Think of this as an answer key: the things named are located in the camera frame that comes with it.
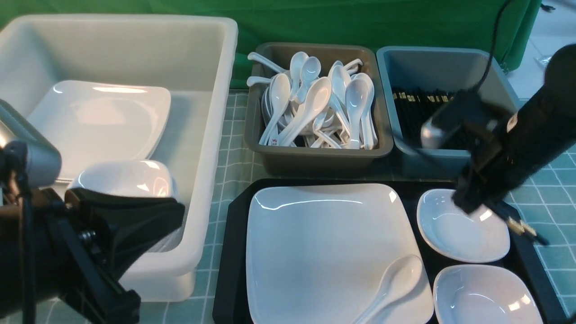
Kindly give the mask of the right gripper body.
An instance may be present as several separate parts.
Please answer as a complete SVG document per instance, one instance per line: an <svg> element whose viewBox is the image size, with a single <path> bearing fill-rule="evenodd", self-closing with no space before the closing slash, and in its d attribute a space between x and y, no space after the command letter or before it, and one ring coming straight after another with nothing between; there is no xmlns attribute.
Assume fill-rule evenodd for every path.
<svg viewBox="0 0 576 324"><path fill-rule="evenodd" d="M510 130L496 127L493 133L472 122L463 129L477 137L471 146L471 160L463 169L452 196L454 204L472 213L488 201L502 199L506 193L526 182L540 164L531 153L538 136L537 123L518 121Z"/></svg>

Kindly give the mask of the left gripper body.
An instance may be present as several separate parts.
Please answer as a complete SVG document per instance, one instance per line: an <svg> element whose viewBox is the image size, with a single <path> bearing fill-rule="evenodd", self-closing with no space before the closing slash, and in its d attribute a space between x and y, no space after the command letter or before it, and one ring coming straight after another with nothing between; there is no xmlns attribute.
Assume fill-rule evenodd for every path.
<svg viewBox="0 0 576 324"><path fill-rule="evenodd" d="M121 277L152 246L183 223L175 198L122 197L75 188L52 189L46 224L67 263L60 300L93 324L137 324L141 297Z"/></svg>

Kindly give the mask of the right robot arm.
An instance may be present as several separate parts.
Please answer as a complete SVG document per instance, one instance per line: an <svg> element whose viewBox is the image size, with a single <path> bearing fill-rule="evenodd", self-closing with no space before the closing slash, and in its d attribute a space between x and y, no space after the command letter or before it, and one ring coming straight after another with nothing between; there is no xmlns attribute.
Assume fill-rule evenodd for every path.
<svg viewBox="0 0 576 324"><path fill-rule="evenodd" d="M478 94L465 91L450 103L453 119L481 138L452 197L462 211L503 199L575 144L575 60L574 44L557 50L541 88L492 132L479 115L484 104Z"/></svg>

